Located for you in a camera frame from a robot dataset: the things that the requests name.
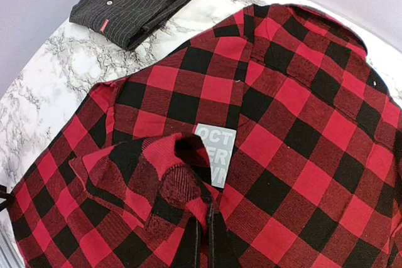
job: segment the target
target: marble tabletop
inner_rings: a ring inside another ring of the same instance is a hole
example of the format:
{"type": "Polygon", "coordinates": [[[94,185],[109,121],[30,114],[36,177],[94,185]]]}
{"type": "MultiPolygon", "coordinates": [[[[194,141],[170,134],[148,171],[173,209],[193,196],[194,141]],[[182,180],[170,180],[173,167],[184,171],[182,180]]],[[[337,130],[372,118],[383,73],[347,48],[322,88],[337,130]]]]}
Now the marble tabletop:
{"type": "MultiPolygon", "coordinates": [[[[0,100],[0,184],[9,190],[75,112],[91,86],[154,64],[181,43],[251,3],[318,8],[366,43],[368,63],[402,106],[402,54],[358,25],[307,0],[193,0],[135,51],[65,21],[35,53],[0,100]]],[[[16,244],[6,211],[0,226],[16,244]]]]}

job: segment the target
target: black pinstriped shirt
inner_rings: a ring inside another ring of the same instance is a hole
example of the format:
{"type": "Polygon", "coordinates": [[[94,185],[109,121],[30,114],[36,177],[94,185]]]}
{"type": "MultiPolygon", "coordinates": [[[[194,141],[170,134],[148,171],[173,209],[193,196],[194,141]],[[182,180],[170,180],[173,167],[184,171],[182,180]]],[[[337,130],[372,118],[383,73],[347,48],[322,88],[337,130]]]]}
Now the black pinstriped shirt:
{"type": "Polygon", "coordinates": [[[133,50],[190,0],[80,0],[70,22],[133,50]]]}

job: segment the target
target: marble table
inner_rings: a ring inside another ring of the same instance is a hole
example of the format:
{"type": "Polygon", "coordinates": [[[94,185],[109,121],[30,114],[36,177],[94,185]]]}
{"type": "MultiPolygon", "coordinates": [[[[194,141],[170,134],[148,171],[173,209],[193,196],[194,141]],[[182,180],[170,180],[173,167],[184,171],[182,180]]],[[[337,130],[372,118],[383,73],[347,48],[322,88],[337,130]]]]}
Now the marble table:
{"type": "MultiPolygon", "coordinates": [[[[101,35],[65,21],[35,53],[0,100],[0,184],[9,190],[15,186],[69,120],[93,84],[154,64],[187,39],[251,3],[305,4],[343,22],[366,43],[368,63],[402,106],[402,54],[367,30],[311,1],[193,0],[133,52],[124,51],[101,35]]],[[[6,211],[0,213],[0,226],[16,248],[6,211]]]]}

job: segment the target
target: clothing tag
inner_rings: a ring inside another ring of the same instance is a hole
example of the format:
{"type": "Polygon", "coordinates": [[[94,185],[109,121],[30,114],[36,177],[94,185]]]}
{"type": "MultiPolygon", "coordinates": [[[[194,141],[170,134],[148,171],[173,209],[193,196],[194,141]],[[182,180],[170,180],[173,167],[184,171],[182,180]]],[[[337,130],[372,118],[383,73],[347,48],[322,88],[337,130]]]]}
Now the clothing tag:
{"type": "Polygon", "coordinates": [[[208,153],[212,185],[224,188],[231,163],[236,130],[198,124],[195,133],[201,137],[208,153]]]}

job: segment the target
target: shirt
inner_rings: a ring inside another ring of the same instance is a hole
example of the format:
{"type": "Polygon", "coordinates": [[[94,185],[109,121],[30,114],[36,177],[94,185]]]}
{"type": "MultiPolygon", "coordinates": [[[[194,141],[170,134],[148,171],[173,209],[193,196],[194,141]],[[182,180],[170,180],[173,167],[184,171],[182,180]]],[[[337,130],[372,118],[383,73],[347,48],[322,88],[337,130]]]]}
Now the shirt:
{"type": "Polygon", "coordinates": [[[401,267],[402,113],[365,57],[322,13],[252,5],[96,84],[12,191],[26,264],[401,267]],[[223,190],[199,123],[237,131],[223,190]]]}
{"type": "Polygon", "coordinates": [[[125,50],[139,46],[191,0],[80,0],[70,22],[86,26],[125,50]]]}

